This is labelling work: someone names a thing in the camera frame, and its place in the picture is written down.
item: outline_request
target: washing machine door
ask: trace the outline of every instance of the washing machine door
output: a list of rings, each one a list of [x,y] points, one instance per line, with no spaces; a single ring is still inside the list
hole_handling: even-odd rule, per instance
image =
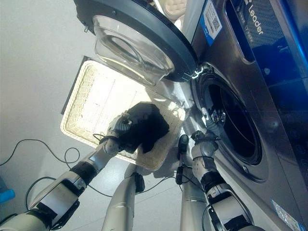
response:
[[[74,0],[108,66],[145,85],[191,79],[197,56],[184,35],[144,0]]]

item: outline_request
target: wire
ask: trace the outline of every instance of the wire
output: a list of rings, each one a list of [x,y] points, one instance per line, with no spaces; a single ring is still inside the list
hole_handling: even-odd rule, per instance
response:
[[[98,138],[97,136],[101,136],[101,137],[103,137],[103,138],[105,137],[104,135],[98,134],[98,133],[94,133],[93,136],[94,136],[94,138],[97,139],[98,141],[101,141],[101,139]]]
[[[100,140],[100,139],[99,139],[97,136],[102,136],[102,137],[104,137],[104,135],[102,135],[102,134],[96,134],[96,133],[93,134],[93,136],[94,136],[96,139],[98,139],[98,140]],[[15,151],[16,151],[18,145],[19,145],[21,142],[24,142],[24,141],[38,141],[38,142],[41,142],[42,144],[44,144],[44,145],[46,146],[46,148],[48,149],[48,151],[49,151],[58,161],[60,161],[60,162],[62,162],[62,163],[64,163],[64,164],[66,164],[67,167],[68,167],[69,169],[71,169],[71,167],[69,166],[69,164],[75,163],[75,162],[77,162],[77,161],[80,159],[80,151],[79,151],[77,148],[74,148],[74,147],[68,148],[68,149],[65,151],[65,153],[64,153],[64,161],[63,161],[63,160],[61,160],[60,158],[58,158],[58,157],[54,154],[54,152],[51,150],[51,148],[50,148],[44,141],[41,141],[41,140],[38,140],[38,139],[23,139],[23,140],[20,140],[20,141],[15,145],[14,150],[13,150],[12,154],[10,155],[10,157],[9,157],[5,162],[3,162],[2,164],[0,164],[0,166],[4,165],[4,164],[6,164],[6,163],[8,163],[8,162],[10,161],[10,159],[11,159],[11,158],[13,157],[13,155],[15,154]],[[74,161],[67,161],[67,154],[68,154],[68,151],[70,151],[70,150],[76,150],[76,151],[77,151],[78,157],[77,157],[76,160],[74,160]],[[154,185],[153,187],[151,187],[151,188],[149,188],[148,190],[145,190],[145,191],[143,191],[143,192],[141,192],[141,193],[148,192],[149,190],[155,188],[155,187],[156,187],[157,185],[159,185],[161,182],[163,182],[163,181],[165,181],[165,180],[167,180],[167,179],[169,179],[169,178],[174,178],[174,179],[175,179],[175,177],[165,177],[165,178],[163,178],[162,180],[160,180],[156,185]],[[38,182],[40,182],[41,180],[45,180],[45,179],[56,180],[56,178],[53,178],[53,177],[41,177],[41,178],[37,179],[36,181],[34,181],[34,182],[30,185],[30,187],[28,188],[28,190],[27,190],[27,192],[26,192],[26,195],[25,195],[25,205],[26,205],[27,210],[29,209],[29,208],[28,208],[28,197],[29,197],[30,191],[32,190],[32,188],[33,188]],[[103,196],[113,197],[113,196],[110,196],[110,195],[107,195],[107,194],[102,193],[101,191],[95,189],[95,188],[94,188],[93,186],[91,186],[91,185],[88,185],[88,186],[89,186],[90,188],[92,188],[94,191],[96,191],[97,193],[99,193],[99,194],[101,194],[101,195],[103,195]]]
[[[209,208],[211,206],[211,204],[208,204],[206,207],[205,207],[205,209],[204,209],[204,211],[203,211],[203,214],[202,214],[202,219],[201,219],[201,224],[202,224],[202,231],[205,231],[205,229],[204,229],[204,217],[205,217],[205,211]]]
[[[44,179],[50,179],[50,180],[56,180],[56,178],[53,178],[53,177],[41,177],[41,178],[38,178],[35,182],[33,182],[30,187],[28,188],[27,192],[26,192],[26,195],[25,195],[25,205],[26,205],[26,209],[29,210],[29,207],[28,207],[28,196],[29,196],[29,193],[31,191],[31,189],[34,187],[34,185],[36,185],[38,182],[40,182],[41,180],[44,180]]]
[[[201,191],[204,192],[204,190],[199,186],[197,185],[195,182],[193,182],[191,179],[189,179],[188,177],[186,177],[185,175],[182,174],[183,177],[185,177],[188,181],[190,181],[192,184],[194,184],[196,187],[198,187]]]
[[[97,193],[99,193],[99,194],[101,194],[101,195],[103,195],[103,196],[107,196],[107,197],[113,197],[113,196],[110,196],[110,195],[107,195],[107,194],[104,194],[104,193],[102,193],[102,192],[100,192],[100,191],[98,191],[97,189],[95,189],[94,187],[92,187],[91,185],[88,185],[90,188],[92,188],[94,191],[96,191]]]
[[[17,146],[18,146],[21,142],[24,142],[24,141],[38,141],[38,142],[41,142],[42,144],[44,144],[44,145],[46,146],[46,148],[48,149],[48,151],[49,151],[58,161],[60,161],[60,162],[62,162],[62,163],[65,163],[65,164],[72,164],[72,163],[75,163],[75,162],[78,161],[79,158],[80,158],[80,152],[79,152],[79,150],[78,150],[77,148],[69,148],[69,149],[66,150],[66,152],[67,152],[67,151],[70,150],[70,149],[75,149],[75,150],[77,150],[77,152],[78,152],[78,158],[77,158],[75,161],[66,162],[66,161],[63,161],[63,160],[61,160],[60,158],[58,158],[58,157],[53,153],[53,151],[50,149],[50,147],[49,147],[44,141],[37,140],[37,139],[24,139],[24,140],[19,141],[19,142],[16,144],[16,146],[15,146],[15,148],[14,148],[12,154],[10,155],[10,157],[9,157],[6,161],[4,161],[2,164],[0,164],[0,166],[2,166],[2,165],[4,165],[4,164],[6,164],[6,163],[9,162],[9,160],[13,157],[13,155],[14,155],[14,153],[15,153],[15,151],[16,151]]]
[[[0,221],[0,225],[2,225],[4,222],[6,222],[8,219],[12,218],[12,217],[16,217],[18,214],[13,213],[11,215],[8,215],[6,218],[4,218],[2,221]]]
[[[175,179],[175,177],[165,177],[165,178],[163,178],[162,180],[160,180],[156,185],[154,185],[153,187],[151,187],[151,188],[149,188],[148,190],[145,190],[145,191],[143,191],[143,192],[141,192],[141,193],[146,193],[146,192],[148,192],[149,190],[155,188],[155,187],[156,187],[157,185],[159,185],[161,182],[163,182],[163,181],[165,181],[165,180],[167,180],[167,179],[169,179],[169,178],[174,178],[174,179]]]

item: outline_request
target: blue object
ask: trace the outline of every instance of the blue object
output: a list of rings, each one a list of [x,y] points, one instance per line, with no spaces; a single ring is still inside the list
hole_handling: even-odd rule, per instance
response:
[[[2,193],[0,193],[0,204],[5,201],[11,200],[15,197],[15,192],[13,189],[8,189]]]

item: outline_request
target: gray floor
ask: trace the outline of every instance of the gray floor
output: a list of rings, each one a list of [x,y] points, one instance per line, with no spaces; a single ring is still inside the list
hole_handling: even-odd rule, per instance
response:
[[[84,33],[73,1],[2,0],[0,3],[0,163],[22,139],[45,141],[63,159],[69,147],[85,156],[92,149],[60,131],[60,114],[84,55],[95,57],[94,36]],[[76,153],[69,154],[70,159]],[[112,194],[128,163],[112,159],[92,185]],[[41,143],[21,143],[14,157],[0,167],[0,177],[16,198],[0,205],[0,219],[25,211],[24,196],[30,184],[43,176],[58,177],[67,166]],[[146,188],[160,179],[145,176]],[[29,199],[50,183],[40,182]],[[178,230],[181,194],[174,179],[136,196],[134,230]],[[101,230],[110,199],[87,189],[80,207],[61,229]]]

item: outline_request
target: brand logo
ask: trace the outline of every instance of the brand logo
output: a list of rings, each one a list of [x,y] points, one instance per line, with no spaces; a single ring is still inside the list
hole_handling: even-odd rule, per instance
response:
[[[246,6],[248,5],[248,3],[252,3],[252,0],[244,0]]]
[[[252,0],[244,0],[244,1],[245,1],[246,5],[248,5],[249,3],[252,3]],[[254,25],[256,27],[257,32],[260,35],[262,35],[263,31],[262,31],[261,23],[258,21],[258,17],[256,15],[255,11],[254,11],[254,5],[253,4],[251,4],[248,11],[249,11],[249,15],[250,15],[252,21],[254,22]]]

